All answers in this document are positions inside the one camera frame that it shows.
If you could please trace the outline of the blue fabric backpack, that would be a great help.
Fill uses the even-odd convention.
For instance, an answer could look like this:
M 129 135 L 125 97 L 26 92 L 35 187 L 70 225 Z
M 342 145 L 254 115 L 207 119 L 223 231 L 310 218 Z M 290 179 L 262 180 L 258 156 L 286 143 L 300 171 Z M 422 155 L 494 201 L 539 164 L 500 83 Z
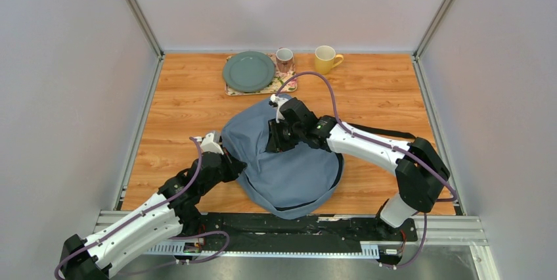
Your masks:
M 247 163 L 238 182 L 249 198 L 287 220 L 310 214 L 337 188 L 345 156 L 298 143 L 286 152 L 268 152 L 268 121 L 276 116 L 269 100 L 231 118 L 222 130 L 223 146 Z

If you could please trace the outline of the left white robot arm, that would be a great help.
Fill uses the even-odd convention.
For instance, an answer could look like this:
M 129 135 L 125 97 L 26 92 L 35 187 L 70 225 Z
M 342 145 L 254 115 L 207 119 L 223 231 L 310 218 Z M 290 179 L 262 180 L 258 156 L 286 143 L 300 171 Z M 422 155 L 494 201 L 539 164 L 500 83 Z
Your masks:
M 190 240 L 221 235 L 225 231 L 205 231 L 196 205 L 219 183 L 238 179 L 247 164 L 235 158 L 221 143 L 217 131 L 193 137 L 198 157 L 181 170 L 140 207 L 109 227 L 81 238 L 65 240 L 56 279 L 110 279 L 128 263 L 153 246 L 168 239 Z

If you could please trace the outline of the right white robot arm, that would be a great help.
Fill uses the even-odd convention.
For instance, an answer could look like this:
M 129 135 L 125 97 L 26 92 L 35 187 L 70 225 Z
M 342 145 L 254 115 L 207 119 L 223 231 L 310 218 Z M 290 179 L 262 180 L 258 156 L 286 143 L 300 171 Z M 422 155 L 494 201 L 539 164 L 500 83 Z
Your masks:
M 395 176 L 399 191 L 384 203 L 374 222 L 381 239 L 394 238 L 415 213 L 431 212 L 448 186 L 450 172 L 426 139 L 399 141 L 394 136 L 369 133 L 335 116 L 318 118 L 295 97 L 271 95 L 269 104 L 276 109 L 276 116 L 269 120 L 268 152 L 285 152 L 305 143 L 312 149 L 365 160 Z

